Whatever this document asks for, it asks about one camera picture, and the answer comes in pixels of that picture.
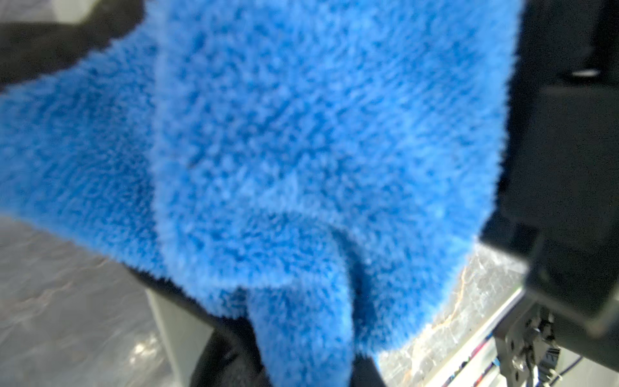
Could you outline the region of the green picture frame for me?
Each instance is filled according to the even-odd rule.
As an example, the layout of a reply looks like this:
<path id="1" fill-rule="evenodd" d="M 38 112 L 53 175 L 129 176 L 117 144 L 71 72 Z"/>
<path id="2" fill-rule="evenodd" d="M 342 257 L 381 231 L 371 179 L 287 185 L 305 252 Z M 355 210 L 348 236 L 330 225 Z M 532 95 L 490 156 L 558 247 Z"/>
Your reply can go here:
<path id="1" fill-rule="evenodd" d="M 146 288 L 146 295 L 174 377 L 180 386 L 190 386 L 214 329 L 155 290 Z"/>

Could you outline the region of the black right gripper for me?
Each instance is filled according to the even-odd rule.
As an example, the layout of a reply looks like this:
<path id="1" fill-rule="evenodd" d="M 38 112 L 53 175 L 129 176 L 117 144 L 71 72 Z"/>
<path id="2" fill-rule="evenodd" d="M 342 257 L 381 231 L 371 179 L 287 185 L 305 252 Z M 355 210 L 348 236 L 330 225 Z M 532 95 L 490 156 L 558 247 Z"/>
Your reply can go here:
<path id="1" fill-rule="evenodd" d="M 481 239 L 524 260 L 558 345 L 618 367 L 618 4 L 528 1 L 497 208 Z"/>

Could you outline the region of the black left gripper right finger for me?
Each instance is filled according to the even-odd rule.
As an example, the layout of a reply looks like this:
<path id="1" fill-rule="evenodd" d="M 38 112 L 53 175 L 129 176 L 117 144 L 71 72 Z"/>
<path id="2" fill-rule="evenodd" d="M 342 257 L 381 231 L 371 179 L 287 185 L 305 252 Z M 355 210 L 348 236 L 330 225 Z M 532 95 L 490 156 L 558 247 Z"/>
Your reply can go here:
<path id="1" fill-rule="evenodd" d="M 350 387 L 386 387 L 374 359 L 356 356 L 353 362 Z"/>

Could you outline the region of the blue microfiber cloth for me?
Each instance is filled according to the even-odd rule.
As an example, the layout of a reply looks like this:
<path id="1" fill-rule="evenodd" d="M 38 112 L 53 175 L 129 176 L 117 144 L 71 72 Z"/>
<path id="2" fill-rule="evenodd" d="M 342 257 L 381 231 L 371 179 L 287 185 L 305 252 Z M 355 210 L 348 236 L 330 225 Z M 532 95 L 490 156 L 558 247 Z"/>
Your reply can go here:
<path id="1" fill-rule="evenodd" d="M 493 212 L 519 1 L 152 1 L 1 96 L 1 209 L 251 321 L 275 386 L 346 386 Z"/>

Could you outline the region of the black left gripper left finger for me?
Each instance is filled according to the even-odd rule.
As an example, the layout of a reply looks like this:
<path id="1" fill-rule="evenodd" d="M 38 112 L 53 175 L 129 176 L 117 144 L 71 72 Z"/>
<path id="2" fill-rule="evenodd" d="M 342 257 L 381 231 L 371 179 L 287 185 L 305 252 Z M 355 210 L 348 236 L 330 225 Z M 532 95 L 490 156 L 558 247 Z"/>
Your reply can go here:
<path id="1" fill-rule="evenodd" d="M 96 1 L 77 24 L 9 22 L 1 25 L 1 88 L 52 74 L 108 47 L 143 21 L 144 1 Z"/>

